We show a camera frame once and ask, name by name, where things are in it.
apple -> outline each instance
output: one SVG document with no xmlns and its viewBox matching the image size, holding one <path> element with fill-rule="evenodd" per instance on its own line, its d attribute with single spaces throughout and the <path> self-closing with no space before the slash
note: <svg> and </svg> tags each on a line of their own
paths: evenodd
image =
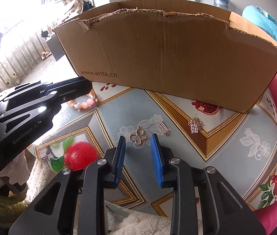
<svg viewBox="0 0 277 235">
<path fill-rule="evenodd" d="M 85 169 L 98 159 L 95 148 L 88 142 L 79 141 L 71 144 L 65 154 L 65 164 L 71 170 Z"/>
</svg>

torn cardboard edge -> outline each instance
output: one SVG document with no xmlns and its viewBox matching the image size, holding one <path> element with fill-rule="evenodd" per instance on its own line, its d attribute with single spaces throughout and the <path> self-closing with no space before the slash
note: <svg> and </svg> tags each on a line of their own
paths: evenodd
<svg viewBox="0 0 277 235">
<path fill-rule="evenodd" d="M 142 0 L 136 0 L 133 1 L 125 1 L 125 2 L 119 2 L 119 3 L 112 3 L 108 5 L 101 6 L 96 9 L 92 9 L 90 11 L 87 11 L 83 14 L 79 15 L 79 19 L 74 19 L 70 22 L 67 22 L 59 27 L 56 28 L 55 32 L 60 40 L 60 43 L 66 53 L 67 58 L 69 59 L 72 67 L 76 71 L 78 75 L 85 76 L 89 80 L 92 81 L 99 81 L 99 82 L 105 82 L 105 83 L 112 83 L 117 85 L 125 85 L 129 87 L 136 87 L 136 88 L 142 88 L 162 93 L 167 93 L 171 95 L 180 96 L 183 98 L 188 99 L 196 99 L 203 102 L 208 102 L 210 104 L 214 104 L 217 106 L 225 107 L 227 109 L 235 110 L 238 112 L 246 113 L 249 109 L 251 109 L 260 96 L 263 95 L 264 91 L 268 87 L 269 83 L 277 73 L 277 43 L 268 36 L 264 31 L 262 31 L 257 26 L 253 25 L 251 22 L 247 21 L 246 19 L 243 19 L 239 15 L 224 11 L 219 8 L 215 8 L 210 5 L 203 5 L 190 2 L 190 1 L 180 1 L 180 0 L 169 0 L 171 4 L 167 4 L 167 0 L 157 0 L 157 3 L 155 3 L 155 0 L 143 0 L 143 8 L 139 7 L 137 5 L 140 5 L 142 3 Z M 195 4 L 195 7 L 203 7 L 202 11 L 196 11 L 196 10 L 190 10 L 192 13 L 186 13 L 185 8 L 180 9 L 179 11 L 168 11 L 163 10 L 163 8 L 166 7 L 176 7 L 174 3 L 182 3 L 187 5 L 189 7 L 189 3 L 192 5 Z M 151 4 L 157 4 L 157 7 L 150 6 Z M 115 9 L 119 5 L 118 10 L 109 11 L 111 8 Z M 136 17 L 139 16 L 139 22 L 132 20 L 130 16 Z M 187 66 L 190 64 L 189 61 L 192 61 L 194 57 L 190 56 L 189 54 L 181 53 L 180 54 L 174 54 L 175 55 L 175 62 L 178 63 L 178 61 L 182 58 L 183 60 L 183 69 L 177 68 L 177 71 L 179 73 L 182 73 L 184 76 L 181 76 L 182 74 L 177 74 L 176 79 L 172 79 L 170 77 L 170 74 L 164 72 L 165 70 L 171 70 L 172 67 L 170 66 L 170 62 L 167 60 L 170 60 L 172 57 L 167 56 L 166 54 L 161 53 L 163 50 L 166 50 L 166 46 L 168 46 L 168 43 L 174 42 L 175 45 L 181 47 L 182 49 L 185 48 L 183 45 L 185 42 L 184 38 L 187 35 L 181 35 L 179 32 L 175 31 L 173 28 L 170 28 L 170 24 L 182 24 L 182 29 L 188 28 L 188 24 L 190 26 L 197 25 L 197 27 L 201 28 L 200 25 L 197 23 L 192 23 L 192 20 L 194 22 L 203 21 L 207 23 L 207 20 L 213 21 L 214 28 L 216 28 L 216 31 L 222 32 L 223 30 L 229 30 L 230 32 L 237 32 L 237 34 L 232 33 L 228 34 L 227 38 L 230 38 L 231 40 L 227 42 L 226 38 L 223 35 L 220 35 L 222 42 L 228 45 L 229 49 L 231 49 L 231 46 L 235 46 L 237 43 L 241 42 L 241 44 L 245 47 L 247 46 L 254 46 L 255 49 L 258 49 L 257 52 L 253 51 L 250 47 L 248 48 L 249 53 L 245 53 L 238 50 L 232 50 L 230 54 L 227 54 L 220 49 L 220 52 L 223 52 L 223 56 L 219 56 L 219 60 L 225 59 L 227 60 L 227 57 L 225 56 L 231 56 L 232 53 L 236 53 L 241 59 L 248 61 L 249 64 L 245 66 L 242 66 L 244 63 L 241 62 L 239 59 L 236 59 L 235 56 L 233 56 L 234 64 L 237 64 L 237 71 L 233 71 L 232 64 L 227 61 L 225 64 L 222 64 L 218 61 L 209 60 L 208 61 L 211 64 L 216 64 L 215 66 L 219 67 L 218 70 L 210 70 L 207 65 L 202 64 L 202 67 L 206 67 L 205 70 L 201 70 L 200 67 L 196 64 L 191 64 L 193 70 L 192 72 L 185 69 L 189 69 L 190 66 Z M 168 35 L 168 39 L 166 40 L 168 43 L 166 44 L 164 42 L 163 34 L 159 34 L 159 36 L 156 36 L 155 33 L 159 32 L 159 27 L 157 28 L 157 23 L 161 22 L 161 26 L 164 24 L 166 25 L 166 35 Z M 223 22 L 224 28 L 223 30 L 220 28 L 220 26 L 217 26 L 220 24 L 220 22 Z M 147 34 L 148 29 L 141 30 L 134 32 L 131 27 L 136 26 L 136 29 L 142 29 L 147 26 L 153 27 L 154 31 L 151 31 Z M 127 31 L 131 33 L 131 36 L 125 35 L 123 32 Z M 180 35 L 180 39 L 176 40 L 176 36 L 173 34 L 175 32 L 175 35 Z M 153 56 L 148 55 L 148 58 L 144 58 L 143 56 L 138 56 L 136 49 L 140 49 L 142 47 L 142 43 L 138 43 L 137 39 L 135 39 L 135 34 L 139 36 L 139 40 L 143 40 L 143 43 L 145 45 L 148 45 L 148 48 L 143 48 L 144 52 L 146 54 L 150 53 L 151 50 L 153 50 Z M 131 37 L 133 42 L 129 42 L 128 38 Z M 197 35 L 196 41 L 200 41 L 202 39 L 202 36 Z M 74 40 L 76 39 L 83 39 L 83 41 L 78 41 L 79 44 L 75 44 L 75 48 L 72 46 L 74 44 Z M 85 43 L 90 43 L 94 41 L 94 47 L 89 47 L 85 45 Z M 196 49 L 196 46 L 194 46 L 192 43 L 188 42 L 187 45 L 193 49 Z M 86 55 L 90 59 L 83 59 L 83 56 L 81 54 Z M 162 54 L 159 60 L 155 60 L 154 57 L 159 57 L 159 54 Z M 255 61 L 252 61 L 251 59 L 248 59 L 248 56 L 254 56 Z M 196 59 L 197 62 L 200 64 L 200 60 L 198 57 Z M 159 78 L 155 80 L 155 78 L 151 78 L 148 76 L 148 74 L 141 73 L 141 69 L 148 68 L 148 70 L 152 70 L 155 75 L 159 74 Z M 225 67 L 227 67 L 227 70 L 232 70 L 232 73 L 228 73 L 227 70 L 225 70 Z M 131 77 L 131 74 L 129 73 L 122 73 L 123 70 L 131 69 L 136 72 L 137 78 L 134 81 L 129 81 L 126 78 Z M 103 69 L 104 71 L 111 71 L 118 75 L 118 78 L 114 77 L 105 77 L 102 76 L 101 72 L 99 75 L 86 75 L 82 72 L 92 72 L 97 71 L 99 69 Z M 221 75 L 219 72 L 224 70 L 225 75 Z M 263 72 L 264 79 L 259 79 L 258 81 L 261 81 L 261 84 L 259 82 L 255 82 L 255 87 L 251 88 L 248 80 L 248 75 L 250 74 L 247 70 L 251 71 L 251 75 L 258 74 L 258 77 L 255 77 L 253 75 L 249 80 L 251 82 L 255 81 L 257 78 L 259 78 Z M 186 78 L 186 76 L 192 77 L 192 74 L 196 73 L 198 77 L 205 77 L 207 80 L 207 84 L 210 84 L 210 90 L 209 87 L 206 87 L 205 89 L 198 89 L 198 86 L 193 84 L 191 86 L 191 90 L 188 92 L 185 92 L 184 85 L 185 82 L 189 82 L 190 80 Z M 228 80 L 228 78 L 235 78 L 237 77 L 238 80 Z M 154 80 L 156 81 L 155 84 L 151 84 L 149 81 Z M 168 88 L 165 86 L 170 84 L 172 85 L 172 88 Z M 242 91 L 240 88 L 246 88 L 248 89 L 246 91 Z"/>
</svg>

green leaf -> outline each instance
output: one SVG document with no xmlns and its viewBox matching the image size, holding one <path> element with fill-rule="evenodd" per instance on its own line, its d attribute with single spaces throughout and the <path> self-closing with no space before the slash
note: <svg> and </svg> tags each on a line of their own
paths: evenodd
<svg viewBox="0 0 277 235">
<path fill-rule="evenodd" d="M 270 186 L 270 179 L 268 179 L 268 181 L 267 181 L 267 183 L 266 183 L 266 186 L 267 186 L 267 187 L 271 187 L 271 186 Z"/>
<path fill-rule="evenodd" d="M 266 184 L 261 184 L 259 186 L 259 188 L 261 189 L 261 191 L 267 191 L 267 190 L 269 190 L 269 188 L 268 188 L 268 186 Z"/>
<path fill-rule="evenodd" d="M 51 165 L 51 168 L 58 173 L 59 171 L 62 170 L 63 166 L 65 165 L 65 158 L 63 156 L 57 157 L 57 158 L 51 158 L 50 165 Z"/>
<path fill-rule="evenodd" d="M 264 200 L 264 199 L 267 198 L 269 195 L 270 195 L 270 192 L 264 192 L 264 193 L 261 195 L 261 199 Z"/>
<path fill-rule="evenodd" d="M 274 196 L 273 196 L 273 194 L 272 193 L 270 193 L 270 195 L 269 195 L 269 197 L 268 197 L 268 203 L 267 203 L 267 205 L 266 206 L 269 206 L 270 205 L 270 203 L 272 202 L 272 200 L 274 199 Z"/>
<path fill-rule="evenodd" d="M 267 204 L 267 201 L 262 201 L 262 202 L 260 202 L 259 205 L 258 205 L 258 207 L 257 207 L 257 209 L 263 208 L 263 206 L 265 206 L 266 204 Z"/>
<path fill-rule="evenodd" d="M 63 147 L 64 152 L 66 152 L 67 148 L 71 145 L 73 138 L 74 138 L 74 136 L 70 136 L 69 138 L 65 139 L 62 142 L 62 147 Z"/>
</svg>

patterned tablecloth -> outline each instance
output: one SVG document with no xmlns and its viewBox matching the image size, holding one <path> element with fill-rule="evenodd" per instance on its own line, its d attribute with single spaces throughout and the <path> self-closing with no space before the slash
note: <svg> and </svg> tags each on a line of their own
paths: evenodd
<svg viewBox="0 0 277 235">
<path fill-rule="evenodd" d="M 71 70 L 68 66 L 68 75 L 72 75 Z M 251 209 L 277 200 L 277 111 L 269 90 L 248 114 L 100 82 L 93 82 L 92 91 L 96 94 L 93 108 L 79 111 L 62 104 L 53 128 L 29 147 L 45 165 L 52 167 L 44 159 L 47 148 L 60 157 L 63 142 L 69 137 L 73 142 L 91 143 L 102 156 L 123 135 L 126 156 L 122 182 L 117 190 L 107 189 L 105 199 L 137 211 L 171 216 L 172 189 L 160 189 L 154 176 L 149 138 L 156 133 L 162 145 L 191 166 L 216 167 Z M 86 99 L 82 96 L 76 102 Z M 188 122 L 195 116 L 203 128 L 192 134 Z M 160 121 L 170 130 L 169 136 L 157 126 Z M 141 145 L 129 140 L 138 126 L 147 136 Z M 201 218 L 200 203 L 198 212 Z"/>
</svg>

bead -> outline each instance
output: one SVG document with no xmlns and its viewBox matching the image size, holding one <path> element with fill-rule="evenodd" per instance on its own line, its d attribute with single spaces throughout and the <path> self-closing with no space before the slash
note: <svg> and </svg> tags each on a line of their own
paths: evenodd
<svg viewBox="0 0 277 235">
<path fill-rule="evenodd" d="M 95 94 L 89 94 L 88 97 L 91 99 L 95 99 Z"/>
<path fill-rule="evenodd" d="M 87 102 L 87 104 L 90 105 L 90 106 L 92 106 L 92 105 L 94 104 L 94 100 L 91 99 L 91 98 L 87 99 L 86 102 Z"/>
<path fill-rule="evenodd" d="M 83 109 L 87 109 L 88 108 L 87 102 L 85 102 L 85 101 L 82 102 L 82 108 Z"/>
<path fill-rule="evenodd" d="M 74 104 L 74 101 L 71 100 L 68 105 L 70 108 L 72 108 L 73 104 Z"/>
</svg>

